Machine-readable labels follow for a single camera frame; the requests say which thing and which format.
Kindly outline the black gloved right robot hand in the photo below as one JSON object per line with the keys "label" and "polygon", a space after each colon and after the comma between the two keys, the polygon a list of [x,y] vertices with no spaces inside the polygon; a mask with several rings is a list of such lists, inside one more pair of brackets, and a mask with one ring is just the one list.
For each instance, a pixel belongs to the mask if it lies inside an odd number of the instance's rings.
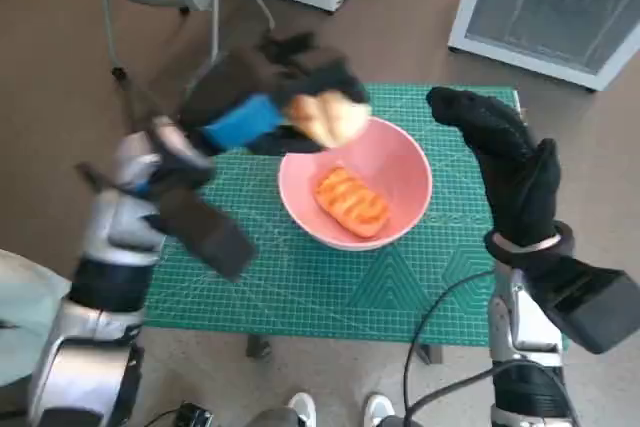
{"label": "black gloved right robot hand", "polygon": [[518,247],[555,237],[556,142],[535,140],[519,112],[494,97],[439,86],[426,101],[434,120],[457,128],[476,157],[493,231]]}

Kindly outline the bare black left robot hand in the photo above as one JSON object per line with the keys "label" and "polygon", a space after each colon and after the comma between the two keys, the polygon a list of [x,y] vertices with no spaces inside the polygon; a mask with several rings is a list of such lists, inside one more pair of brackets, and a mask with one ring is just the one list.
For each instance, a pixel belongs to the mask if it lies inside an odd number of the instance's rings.
{"label": "bare black left robot hand", "polygon": [[310,154],[358,137],[369,99],[346,57],[311,32],[266,34],[219,57],[178,112],[191,143],[209,156]]}

